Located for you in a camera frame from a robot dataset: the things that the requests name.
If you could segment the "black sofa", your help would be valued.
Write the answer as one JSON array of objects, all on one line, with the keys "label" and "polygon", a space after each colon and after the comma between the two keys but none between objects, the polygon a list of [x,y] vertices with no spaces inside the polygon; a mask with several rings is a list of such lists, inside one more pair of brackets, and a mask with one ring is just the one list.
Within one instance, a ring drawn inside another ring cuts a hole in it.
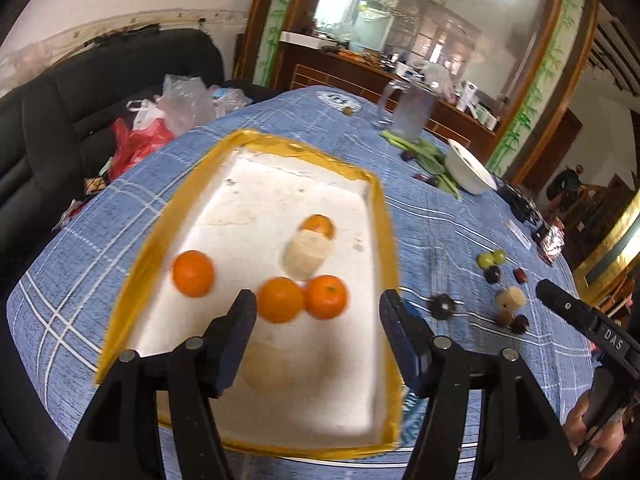
[{"label": "black sofa", "polygon": [[224,81],[213,41],[196,29],[145,27],[102,39],[1,100],[1,271],[29,263],[114,155],[112,123],[155,96],[166,75]]}]

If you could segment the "white red paper card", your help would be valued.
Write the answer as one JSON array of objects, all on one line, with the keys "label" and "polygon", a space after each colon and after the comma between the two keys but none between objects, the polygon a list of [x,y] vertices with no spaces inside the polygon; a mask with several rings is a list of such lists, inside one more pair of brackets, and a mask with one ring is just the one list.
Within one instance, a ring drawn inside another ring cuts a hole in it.
[{"label": "white red paper card", "polygon": [[526,250],[532,248],[532,241],[512,220],[506,222],[506,228],[518,239]]}]

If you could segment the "dark mangosteen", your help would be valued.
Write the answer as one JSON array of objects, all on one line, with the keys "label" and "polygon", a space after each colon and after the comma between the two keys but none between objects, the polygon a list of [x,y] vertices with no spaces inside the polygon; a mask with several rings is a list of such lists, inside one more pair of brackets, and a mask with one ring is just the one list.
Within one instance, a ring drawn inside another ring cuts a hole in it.
[{"label": "dark mangosteen", "polygon": [[428,310],[433,318],[439,321],[447,321],[457,312],[457,305],[447,294],[434,296],[428,302]]}]

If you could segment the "clear plastic bag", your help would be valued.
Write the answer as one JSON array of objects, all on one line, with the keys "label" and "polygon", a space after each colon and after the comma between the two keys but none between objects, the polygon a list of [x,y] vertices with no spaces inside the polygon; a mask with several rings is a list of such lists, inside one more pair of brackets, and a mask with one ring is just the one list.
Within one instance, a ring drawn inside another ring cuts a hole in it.
[{"label": "clear plastic bag", "polygon": [[166,127],[174,136],[249,106],[253,100],[241,89],[213,84],[201,77],[166,74],[157,106],[165,114]]}]

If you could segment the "small orange tangerine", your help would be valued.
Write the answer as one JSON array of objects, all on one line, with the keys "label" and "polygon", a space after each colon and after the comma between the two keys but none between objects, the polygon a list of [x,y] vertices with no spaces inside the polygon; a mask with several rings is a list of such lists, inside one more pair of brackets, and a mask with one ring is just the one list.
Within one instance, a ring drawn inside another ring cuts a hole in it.
[{"label": "small orange tangerine", "polygon": [[333,240],[335,235],[333,222],[323,214],[313,214],[305,219],[298,229],[299,231],[311,231],[322,234],[328,240]]}]

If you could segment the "white bowl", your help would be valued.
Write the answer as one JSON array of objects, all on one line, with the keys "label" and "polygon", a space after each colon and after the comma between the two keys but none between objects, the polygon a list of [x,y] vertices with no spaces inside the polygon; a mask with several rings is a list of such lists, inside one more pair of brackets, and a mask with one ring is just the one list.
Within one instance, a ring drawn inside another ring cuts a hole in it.
[{"label": "white bowl", "polygon": [[445,167],[466,192],[480,195],[488,191],[497,191],[491,173],[467,148],[454,139],[448,140]]}]

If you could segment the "dark grapes by vegetable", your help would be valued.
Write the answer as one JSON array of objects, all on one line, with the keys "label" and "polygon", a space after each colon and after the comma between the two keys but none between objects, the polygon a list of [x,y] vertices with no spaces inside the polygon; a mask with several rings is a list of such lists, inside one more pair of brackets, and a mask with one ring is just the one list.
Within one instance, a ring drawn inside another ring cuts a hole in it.
[{"label": "dark grapes by vegetable", "polygon": [[405,162],[411,162],[413,159],[416,158],[416,155],[412,151],[403,151],[400,154],[400,157]]}]

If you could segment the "wooden counter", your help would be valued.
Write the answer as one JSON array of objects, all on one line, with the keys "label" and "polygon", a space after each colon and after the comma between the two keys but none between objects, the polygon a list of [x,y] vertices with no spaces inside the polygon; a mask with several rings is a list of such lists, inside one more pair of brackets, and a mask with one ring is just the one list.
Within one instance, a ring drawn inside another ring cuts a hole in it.
[{"label": "wooden counter", "polygon": [[[384,87],[396,79],[389,73],[344,56],[281,42],[270,78],[273,89],[288,91],[310,86],[345,90],[377,103]],[[488,162],[496,134],[454,104],[440,100],[426,128],[439,139],[454,139],[464,145],[480,162]]]}]

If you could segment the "black power adapter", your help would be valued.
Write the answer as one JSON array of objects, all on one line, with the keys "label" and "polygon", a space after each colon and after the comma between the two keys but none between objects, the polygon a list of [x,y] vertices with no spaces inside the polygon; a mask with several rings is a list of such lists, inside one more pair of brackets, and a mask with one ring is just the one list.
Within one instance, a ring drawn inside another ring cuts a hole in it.
[{"label": "black power adapter", "polygon": [[510,211],[519,222],[538,226],[542,221],[535,202],[510,183],[501,181],[498,184],[497,194],[509,205]]}]

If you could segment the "clear glass mug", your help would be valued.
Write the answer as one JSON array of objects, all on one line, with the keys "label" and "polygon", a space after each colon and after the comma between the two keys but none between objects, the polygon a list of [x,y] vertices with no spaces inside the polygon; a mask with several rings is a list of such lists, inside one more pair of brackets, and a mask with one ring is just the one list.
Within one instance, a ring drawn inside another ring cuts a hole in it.
[{"label": "clear glass mug", "polygon": [[[393,113],[389,115],[386,104],[395,92],[399,92],[400,97]],[[414,142],[420,138],[437,101],[438,94],[425,84],[392,80],[386,84],[378,101],[376,122],[395,136]]]}]

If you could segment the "red plastic bag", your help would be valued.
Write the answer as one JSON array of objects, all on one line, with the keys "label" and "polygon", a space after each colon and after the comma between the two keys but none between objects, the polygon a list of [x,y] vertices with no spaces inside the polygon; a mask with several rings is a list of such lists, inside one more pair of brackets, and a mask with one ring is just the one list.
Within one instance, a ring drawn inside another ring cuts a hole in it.
[{"label": "red plastic bag", "polygon": [[116,151],[108,170],[111,181],[175,139],[163,119],[155,119],[143,129],[132,130],[122,118],[118,118],[113,122],[112,129]]}]

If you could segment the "yellow rimmed white tray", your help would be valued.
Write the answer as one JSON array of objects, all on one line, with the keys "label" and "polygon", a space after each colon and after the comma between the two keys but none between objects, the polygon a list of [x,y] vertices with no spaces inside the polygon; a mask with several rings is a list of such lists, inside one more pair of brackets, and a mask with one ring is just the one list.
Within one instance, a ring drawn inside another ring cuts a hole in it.
[{"label": "yellow rimmed white tray", "polygon": [[[300,224],[323,214],[333,252],[317,271],[348,289],[337,318],[258,320],[232,386],[212,404],[230,450],[349,460],[398,447],[402,385],[378,300],[399,284],[393,225],[378,177],[308,144],[254,130],[219,141],[160,214],[114,305],[96,379],[127,349],[170,351],[227,313],[243,289],[286,276],[282,256]],[[213,261],[204,297],[172,281],[182,252]]]}]

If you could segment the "snack packet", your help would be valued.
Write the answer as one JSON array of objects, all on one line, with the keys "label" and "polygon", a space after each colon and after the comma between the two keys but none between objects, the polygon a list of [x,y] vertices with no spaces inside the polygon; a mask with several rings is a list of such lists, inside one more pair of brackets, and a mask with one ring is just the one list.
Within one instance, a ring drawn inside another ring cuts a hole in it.
[{"label": "snack packet", "polygon": [[564,248],[564,231],[552,224],[538,243],[538,256],[545,264],[552,266]]}]

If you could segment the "brown longan fruit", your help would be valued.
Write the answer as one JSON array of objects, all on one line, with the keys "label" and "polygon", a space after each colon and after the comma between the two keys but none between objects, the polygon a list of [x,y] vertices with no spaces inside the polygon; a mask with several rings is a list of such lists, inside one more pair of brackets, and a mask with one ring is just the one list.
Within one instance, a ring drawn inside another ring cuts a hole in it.
[{"label": "brown longan fruit", "polygon": [[513,321],[514,315],[508,310],[501,311],[496,318],[496,324],[501,328],[510,327]]}]

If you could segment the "blue plaid tablecloth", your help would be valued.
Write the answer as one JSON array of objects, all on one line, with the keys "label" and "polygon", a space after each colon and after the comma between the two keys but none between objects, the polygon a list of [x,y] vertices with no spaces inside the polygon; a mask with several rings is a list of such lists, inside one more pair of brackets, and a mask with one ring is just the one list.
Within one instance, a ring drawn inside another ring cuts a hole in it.
[{"label": "blue plaid tablecloth", "polygon": [[[459,307],[437,333],[474,351],[511,347],[521,353],[559,418],[589,388],[592,364],[587,341],[535,298],[546,278],[574,289],[564,260],[545,264],[536,247],[526,250],[506,228],[512,220],[496,194],[463,194],[456,200],[419,182],[371,124],[374,108],[363,103],[345,116],[323,103],[317,88],[286,92],[180,136],[101,192],[78,218],[43,249],[12,287],[6,307],[12,364],[3,369],[2,417],[23,452],[46,477],[58,471],[66,444],[93,396],[93,376],[107,322],[134,259],[158,215],[196,163],[235,130],[287,136],[360,166],[381,180],[393,218],[401,297],[423,309],[429,296],[445,294]],[[489,284],[476,263],[482,252],[503,249],[501,280]],[[518,284],[513,270],[528,281]],[[498,292],[525,292],[529,329],[514,335],[496,318]]]}]

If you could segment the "white sugarcane chunk front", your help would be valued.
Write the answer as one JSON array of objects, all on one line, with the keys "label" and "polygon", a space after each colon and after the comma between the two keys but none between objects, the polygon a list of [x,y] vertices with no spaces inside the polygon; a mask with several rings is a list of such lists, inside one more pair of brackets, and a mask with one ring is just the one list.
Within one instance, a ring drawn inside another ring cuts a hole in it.
[{"label": "white sugarcane chunk front", "polygon": [[509,286],[498,292],[496,296],[496,305],[501,311],[515,312],[526,305],[527,298],[518,286]]}]

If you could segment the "green leafy vegetable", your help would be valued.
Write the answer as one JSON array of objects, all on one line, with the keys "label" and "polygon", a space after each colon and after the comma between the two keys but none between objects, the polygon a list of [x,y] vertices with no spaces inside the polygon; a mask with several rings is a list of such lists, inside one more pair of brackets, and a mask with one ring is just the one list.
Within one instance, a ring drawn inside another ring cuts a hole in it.
[{"label": "green leafy vegetable", "polygon": [[416,180],[438,188],[442,192],[454,196],[456,200],[461,200],[458,185],[445,167],[445,154],[437,146],[423,138],[419,138],[416,142],[410,142],[388,130],[383,130],[380,137],[388,144],[398,148],[400,154],[403,151],[412,151],[416,155],[412,162],[416,162],[422,170],[420,174],[413,176]]}]

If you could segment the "red jujube date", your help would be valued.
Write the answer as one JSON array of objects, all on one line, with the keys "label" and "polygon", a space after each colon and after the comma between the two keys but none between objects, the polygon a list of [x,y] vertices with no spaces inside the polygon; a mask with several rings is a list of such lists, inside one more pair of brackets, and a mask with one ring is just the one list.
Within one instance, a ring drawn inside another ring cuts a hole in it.
[{"label": "red jujube date", "polygon": [[522,268],[514,269],[513,275],[518,284],[524,284],[528,281],[527,274]]}]

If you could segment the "dark plum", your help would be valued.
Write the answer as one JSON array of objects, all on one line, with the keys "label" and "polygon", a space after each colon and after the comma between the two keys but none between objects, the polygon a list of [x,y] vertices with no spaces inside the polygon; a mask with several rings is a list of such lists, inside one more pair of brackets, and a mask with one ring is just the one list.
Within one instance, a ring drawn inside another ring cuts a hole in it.
[{"label": "dark plum", "polygon": [[524,335],[528,329],[529,319],[524,314],[516,316],[510,325],[510,330],[514,335]]},{"label": "dark plum", "polygon": [[501,280],[501,270],[500,266],[490,266],[489,268],[484,270],[484,278],[488,281],[489,284],[497,284]]}]

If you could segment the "green grape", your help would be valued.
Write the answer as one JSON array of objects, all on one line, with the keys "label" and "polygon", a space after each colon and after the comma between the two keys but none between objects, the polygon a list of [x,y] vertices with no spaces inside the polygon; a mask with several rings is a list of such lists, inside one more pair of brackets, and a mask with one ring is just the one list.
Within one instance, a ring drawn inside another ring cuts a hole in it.
[{"label": "green grape", "polygon": [[495,264],[498,264],[498,266],[506,262],[506,252],[503,249],[495,250],[492,255],[494,256]]},{"label": "green grape", "polygon": [[476,263],[481,269],[487,270],[496,264],[494,254],[492,252],[482,252],[476,257]]}]

